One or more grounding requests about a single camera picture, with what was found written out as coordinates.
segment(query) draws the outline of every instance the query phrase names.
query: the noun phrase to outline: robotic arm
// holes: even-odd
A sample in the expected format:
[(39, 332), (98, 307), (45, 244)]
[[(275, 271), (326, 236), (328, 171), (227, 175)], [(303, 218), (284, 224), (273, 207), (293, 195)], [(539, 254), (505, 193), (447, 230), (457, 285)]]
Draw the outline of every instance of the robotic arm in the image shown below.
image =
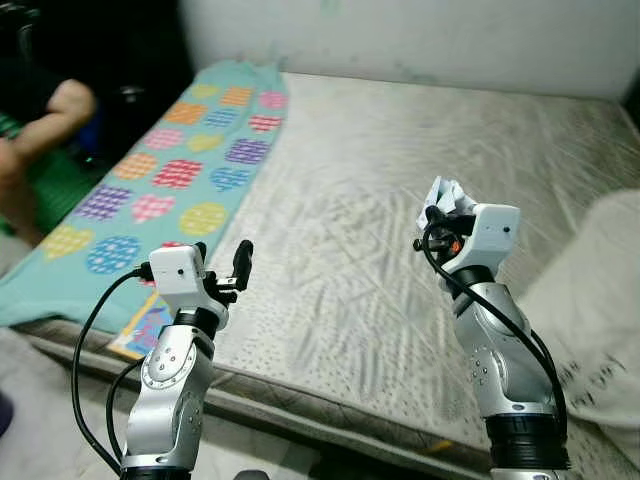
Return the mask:
[(213, 339), (230, 303), (247, 287), (253, 245), (236, 251), (234, 272), (206, 272), (206, 247), (161, 248), (149, 257), (159, 295), (174, 322), (142, 364), (142, 388), (129, 416), (121, 479), (188, 479), (198, 454), (204, 395), (213, 380)]
[(551, 356), (507, 287), (494, 280), (519, 220), (518, 208), (478, 204), (457, 182), (438, 177), (418, 218), (424, 236), (414, 248), (424, 252), (453, 297), (455, 334), (491, 440), (492, 478), (576, 479)]

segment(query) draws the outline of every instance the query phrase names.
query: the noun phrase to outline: white wall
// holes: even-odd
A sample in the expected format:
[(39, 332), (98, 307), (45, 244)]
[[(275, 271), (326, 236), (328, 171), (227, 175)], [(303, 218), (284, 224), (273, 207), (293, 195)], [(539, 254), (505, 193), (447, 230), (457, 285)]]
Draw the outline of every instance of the white wall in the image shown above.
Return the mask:
[(183, 0), (198, 67), (284, 70), (619, 99), (640, 0)]

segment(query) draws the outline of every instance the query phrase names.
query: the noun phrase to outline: gray mattress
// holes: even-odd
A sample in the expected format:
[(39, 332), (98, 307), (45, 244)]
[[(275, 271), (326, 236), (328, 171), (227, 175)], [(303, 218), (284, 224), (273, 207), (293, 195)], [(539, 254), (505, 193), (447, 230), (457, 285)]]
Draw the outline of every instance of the gray mattress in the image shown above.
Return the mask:
[[(595, 199), (640, 187), (634, 131), (599, 101), (285, 78), (286, 127), (212, 260), (224, 267), (241, 239), (255, 243), (208, 401), (398, 465), (485, 478), (450, 301), (411, 248), (424, 196), (443, 175), (478, 201), (522, 209), (500, 278), (517, 297)], [(20, 329), (64, 358), (78, 330)], [(109, 339), (94, 332), (85, 364), (121, 368)], [(572, 421), (568, 447), (587, 478), (640, 478), (593, 425)]]

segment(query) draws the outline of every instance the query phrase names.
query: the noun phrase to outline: teal blanket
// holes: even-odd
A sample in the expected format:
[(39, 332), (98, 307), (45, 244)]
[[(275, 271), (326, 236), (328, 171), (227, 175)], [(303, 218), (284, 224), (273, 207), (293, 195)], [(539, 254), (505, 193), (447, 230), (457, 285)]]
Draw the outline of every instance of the teal blanket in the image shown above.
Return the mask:
[[(225, 61), (201, 71), (62, 224), (0, 281), (0, 325), (54, 315), (84, 322), (102, 292), (152, 250), (204, 241), (213, 251), (265, 162), (286, 103), (274, 67)], [(104, 306), (95, 327), (120, 331), (149, 294), (149, 286), (130, 280)]]

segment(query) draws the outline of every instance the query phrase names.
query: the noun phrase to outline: black cable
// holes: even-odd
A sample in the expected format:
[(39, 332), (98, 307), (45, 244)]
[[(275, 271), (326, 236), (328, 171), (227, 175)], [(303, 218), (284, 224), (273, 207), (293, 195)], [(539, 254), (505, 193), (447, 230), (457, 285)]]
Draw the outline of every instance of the black cable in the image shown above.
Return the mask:
[(80, 332), (80, 336), (78, 337), (78, 341), (76, 342), (76, 347), (73, 352), (73, 362), (71, 363), (71, 401), (73, 403), (73, 415), (76, 418), (76, 423), (78, 424), (78, 428), (80, 428), (80, 432), (84, 436), (84, 438), (89, 442), (89, 445), (96, 451), (98, 455), (109, 465), (111, 470), (115, 472), (116, 475), (120, 475), (120, 464), (109, 454), (109, 452), (100, 444), (98, 439), (91, 433), (89, 427), (87, 426), (84, 417), (82, 415), (82, 410), (80, 408), (80, 394), (78, 392), (78, 370), (80, 365), (80, 351), (82, 350), (82, 344), (84, 343), (84, 339), (91, 328), (91, 325), (95, 321), (98, 316), (98, 312), (107, 301), (107, 298), (113, 293), (113, 291), (118, 288), (122, 283), (124, 283), (129, 278), (135, 278), (140, 275), (139, 269), (136, 269), (132, 272), (129, 272), (120, 278), (118, 278), (115, 282), (111, 284), (109, 288), (102, 294), (96, 306), (93, 307), (93, 311), (87, 322), (82, 327), (82, 331)]
[(518, 340), (522, 342), (522, 344), (531, 352), (531, 354), (538, 361), (540, 366), (543, 368), (544, 372), (549, 377), (549, 381), (551, 382), (551, 388), (553, 391), (553, 396), (556, 400), (556, 408), (558, 409), (558, 426), (560, 429), (560, 434), (562, 436), (563, 441), (567, 439), (567, 405), (564, 399), (564, 393), (562, 391), (562, 385), (560, 384), (560, 380), (558, 379), (558, 374), (556, 373), (555, 366), (553, 365), (553, 360), (551, 360), (551, 354), (547, 349), (546, 345), (542, 342), (542, 339), (538, 337), (535, 332), (531, 332), (531, 337), (540, 345), (540, 350), (543, 353), (540, 353), (540, 350), (536, 348), (534, 343), (527, 337), (527, 335), (519, 328), (515, 323), (513, 323), (509, 317), (507, 317), (504, 313), (498, 310), (491, 302), (483, 298), (481, 295), (477, 294), (473, 290), (471, 290), (468, 286), (459, 282), (455, 277), (445, 271), (438, 263), (436, 262), (433, 255), (428, 249), (429, 245), (429, 237), (431, 236), (431, 232), (434, 228), (438, 227), (446, 227), (446, 221), (433, 222), (427, 225), (427, 228), (424, 231), (424, 236), (422, 239), (422, 244), (424, 246), (423, 252), (425, 257), (427, 257), (427, 261), (433, 267), (433, 269), (441, 275), (444, 279), (446, 279), (451, 284), (455, 285), (458, 289), (464, 292), (468, 297), (470, 297), (473, 301), (480, 304), (482, 307), (491, 312), (498, 320), (500, 320), (510, 331), (513, 333)]
[(129, 375), (131, 371), (135, 368), (142, 365), (144, 362), (144, 358), (142, 357), (137, 360), (135, 363), (131, 365), (127, 365), (120, 374), (115, 378), (111, 387), (109, 387), (109, 393), (107, 394), (107, 404), (106, 404), (106, 415), (107, 415), (107, 435), (109, 435), (109, 443), (111, 444), (111, 449), (116, 456), (116, 459), (122, 463), (122, 450), (120, 449), (120, 445), (118, 444), (118, 437), (116, 437), (115, 428), (113, 425), (113, 402), (116, 397), (116, 390), (120, 385), (120, 382), (124, 380), (124, 378)]

